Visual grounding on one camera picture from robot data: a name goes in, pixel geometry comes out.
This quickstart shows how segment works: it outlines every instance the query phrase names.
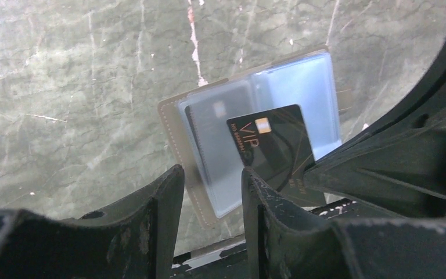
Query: stitching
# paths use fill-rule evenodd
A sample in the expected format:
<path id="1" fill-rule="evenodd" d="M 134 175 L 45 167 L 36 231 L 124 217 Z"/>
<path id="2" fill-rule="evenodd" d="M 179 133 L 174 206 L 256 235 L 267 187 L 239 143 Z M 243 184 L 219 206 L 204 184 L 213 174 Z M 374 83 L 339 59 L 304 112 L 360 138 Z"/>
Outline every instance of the stitching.
<path id="1" fill-rule="evenodd" d="M 182 156 L 180 155 L 180 152 L 179 152 L 179 150 L 178 150 L 177 144 L 175 143 L 175 139 L 174 139 L 174 136 L 173 136 L 173 134 L 172 134 L 172 129 L 170 129 L 170 125 L 169 125 L 169 123 L 168 123 L 168 119 L 167 119 L 167 117 L 165 116 L 165 110 L 164 110 L 164 108 L 165 108 L 165 106 L 167 106 L 167 105 L 171 105 L 171 104 L 173 104 L 173 103 L 175 103 L 175 102 L 178 102 L 178 101 L 181 101 L 181 100 L 184 100 L 184 99 L 186 99 L 186 97 L 181 98 L 181 99 L 179 99 L 179 100 L 172 101 L 172 102 L 170 102 L 170 103 L 166 103 L 166 104 L 164 104 L 163 106 L 161 106 L 161 109 L 160 109 L 160 110 L 161 110 L 161 115 L 163 116 L 163 121 L 165 122 L 165 125 L 167 126 L 168 134 L 170 135 L 170 141 L 171 141 L 171 143 L 174 145 L 175 152 L 177 153 L 177 157 L 178 157 L 178 159 L 180 160 L 180 162 L 182 163 L 182 165 L 184 165 L 184 161 L 182 160 Z M 202 209 L 201 209 L 201 205 L 199 204 L 199 200 L 197 200 L 197 195 L 194 195 L 193 197 L 194 197 L 194 200 L 196 201 L 196 207 L 197 207 L 199 213 L 201 213 L 201 217 L 202 217 L 202 219 L 203 219 L 203 222 L 204 222 L 207 226 L 211 226 L 211 225 L 215 224 L 217 221 L 208 223 L 208 221 L 207 221 L 206 218 L 204 217 L 204 213 L 203 213 L 203 211 L 202 211 Z"/>

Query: hole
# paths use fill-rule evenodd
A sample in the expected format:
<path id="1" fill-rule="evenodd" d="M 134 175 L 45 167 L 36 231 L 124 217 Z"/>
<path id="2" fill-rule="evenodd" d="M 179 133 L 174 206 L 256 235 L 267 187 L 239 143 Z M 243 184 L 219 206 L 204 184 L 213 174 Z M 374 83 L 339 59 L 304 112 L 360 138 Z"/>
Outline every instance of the hole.
<path id="1" fill-rule="evenodd" d="M 90 213 L 83 215 L 82 219 L 96 219 L 103 217 L 104 215 L 105 213 L 102 211 L 92 211 Z"/>
<path id="2" fill-rule="evenodd" d="M 426 113 L 424 115 L 421 115 L 413 123 L 413 128 L 415 129 L 423 128 L 426 125 L 427 120 L 428 120 L 428 115 Z"/>

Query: black card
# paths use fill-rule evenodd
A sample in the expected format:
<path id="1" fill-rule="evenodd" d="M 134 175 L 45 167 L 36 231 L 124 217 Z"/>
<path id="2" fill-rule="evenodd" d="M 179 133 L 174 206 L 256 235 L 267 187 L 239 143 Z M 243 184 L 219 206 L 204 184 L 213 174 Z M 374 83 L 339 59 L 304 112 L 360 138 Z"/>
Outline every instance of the black card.
<path id="1" fill-rule="evenodd" d="M 323 206 L 322 192 L 305 189 L 303 172 L 315 164 L 299 105 L 226 121 L 240 158 L 269 186 L 299 206 Z"/>

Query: gray marble tabletop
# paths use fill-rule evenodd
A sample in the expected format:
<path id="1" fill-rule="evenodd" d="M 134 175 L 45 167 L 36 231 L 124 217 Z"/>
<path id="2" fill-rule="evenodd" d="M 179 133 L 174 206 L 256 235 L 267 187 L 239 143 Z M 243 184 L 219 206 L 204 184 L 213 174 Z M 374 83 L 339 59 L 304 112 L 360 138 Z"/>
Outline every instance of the gray marble tabletop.
<path id="1" fill-rule="evenodd" d="M 392 108 L 446 36 L 439 0 L 0 0 L 0 208 L 78 217 L 175 163 L 156 106 L 299 49 L 329 46 L 354 101 L 344 140 Z M 204 230 L 184 196 L 176 255 Z"/>

